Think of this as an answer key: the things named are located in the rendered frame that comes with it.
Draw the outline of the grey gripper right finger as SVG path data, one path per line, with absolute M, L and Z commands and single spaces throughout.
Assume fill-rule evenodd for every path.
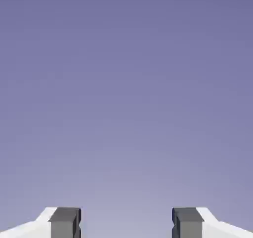
M 171 238 L 253 238 L 253 232 L 218 221 L 206 207 L 174 207 Z

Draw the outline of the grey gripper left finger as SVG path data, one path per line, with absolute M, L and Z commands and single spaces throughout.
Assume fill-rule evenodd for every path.
M 0 238 L 82 238 L 82 211 L 77 207 L 46 207 L 34 221 L 1 231 Z

